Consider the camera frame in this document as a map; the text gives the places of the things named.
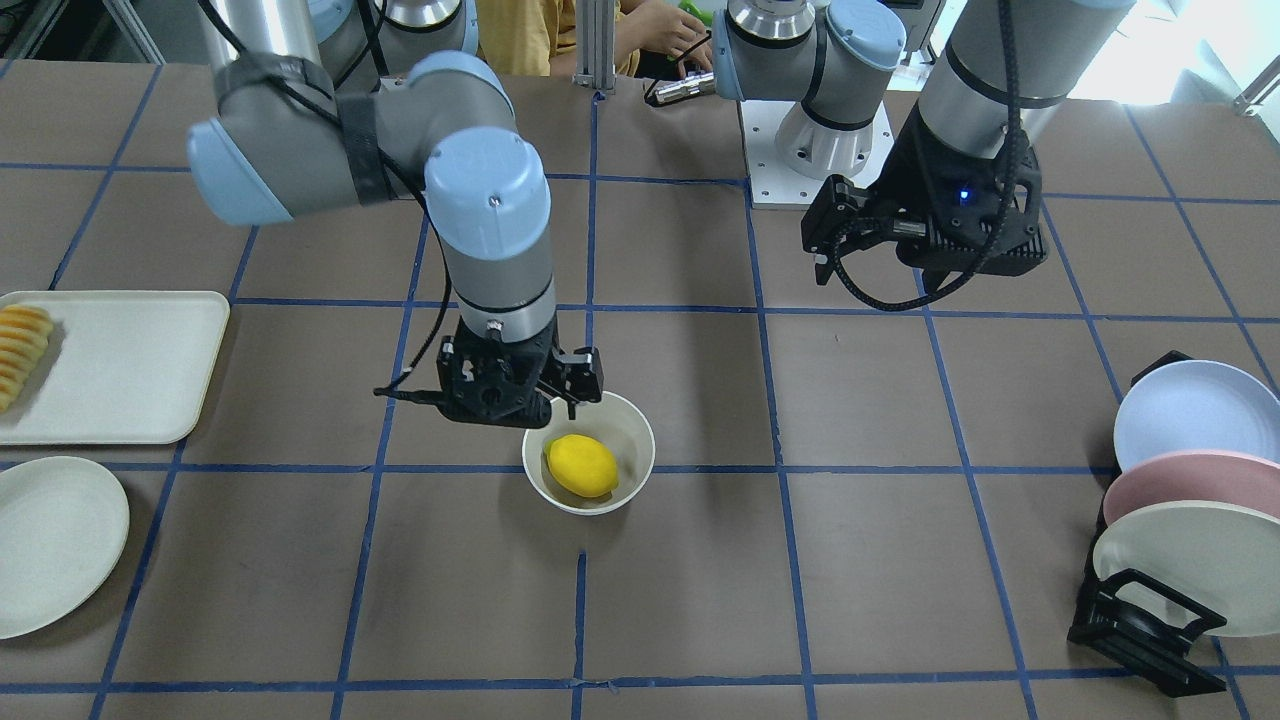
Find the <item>person's hand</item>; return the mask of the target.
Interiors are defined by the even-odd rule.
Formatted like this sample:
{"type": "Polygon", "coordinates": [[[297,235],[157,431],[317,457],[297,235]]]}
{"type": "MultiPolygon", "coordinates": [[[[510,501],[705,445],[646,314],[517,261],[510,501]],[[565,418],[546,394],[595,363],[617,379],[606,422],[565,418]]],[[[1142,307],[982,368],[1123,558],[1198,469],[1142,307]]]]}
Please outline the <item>person's hand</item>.
{"type": "Polygon", "coordinates": [[[684,58],[678,74],[687,67],[710,70],[713,61],[707,40],[707,27],[698,17],[667,1],[626,1],[623,18],[618,23],[618,37],[627,36],[626,45],[676,60],[684,58]]]}

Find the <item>grey robot arm, left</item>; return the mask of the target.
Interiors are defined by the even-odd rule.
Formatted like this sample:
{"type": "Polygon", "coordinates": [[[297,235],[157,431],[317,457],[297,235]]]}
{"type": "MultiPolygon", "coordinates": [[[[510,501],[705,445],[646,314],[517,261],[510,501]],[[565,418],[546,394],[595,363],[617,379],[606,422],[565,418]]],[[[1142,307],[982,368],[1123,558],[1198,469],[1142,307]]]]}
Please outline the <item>grey robot arm, left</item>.
{"type": "Polygon", "coordinates": [[[826,284],[851,252],[892,243],[928,291],[951,274],[1023,275],[1047,256],[1033,142],[1132,9],[1129,1],[969,1],[865,188],[854,173],[908,53],[878,1],[731,1],[710,31],[716,88],[785,101],[777,141],[820,181],[801,246],[826,284]]]}

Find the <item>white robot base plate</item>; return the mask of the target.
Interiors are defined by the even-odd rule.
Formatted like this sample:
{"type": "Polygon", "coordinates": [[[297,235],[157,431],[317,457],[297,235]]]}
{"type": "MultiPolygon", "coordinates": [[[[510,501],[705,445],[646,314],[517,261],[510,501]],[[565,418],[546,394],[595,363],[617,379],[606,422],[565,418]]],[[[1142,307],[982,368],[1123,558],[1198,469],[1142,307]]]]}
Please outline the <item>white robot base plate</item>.
{"type": "Polygon", "coordinates": [[[748,100],[739,110],[755,209],[805,210],[832,174],[867,188],[893,147],[884,105],[869,126],[849,132],[817,124],[796,102],[748,100]]]}

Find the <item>grey robot arm, right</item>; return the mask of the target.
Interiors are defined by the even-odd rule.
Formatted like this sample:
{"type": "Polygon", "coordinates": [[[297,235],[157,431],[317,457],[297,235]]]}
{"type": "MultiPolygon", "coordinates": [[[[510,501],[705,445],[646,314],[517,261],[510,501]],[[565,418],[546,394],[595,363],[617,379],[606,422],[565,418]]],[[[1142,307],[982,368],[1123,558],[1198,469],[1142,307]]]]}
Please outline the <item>grey robot arm, right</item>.
{"type": "Polygon", "coordinates": [[[230,225],[417,201],[460,322],[438,389],[381,397],[460,423],[536,429],[550,402],[603,396],[600,354],[561,348],[550,188],[515,108],[477,56],[471,1],[202,1],[218,114],[189,128],[189,169],[230,225]]]}

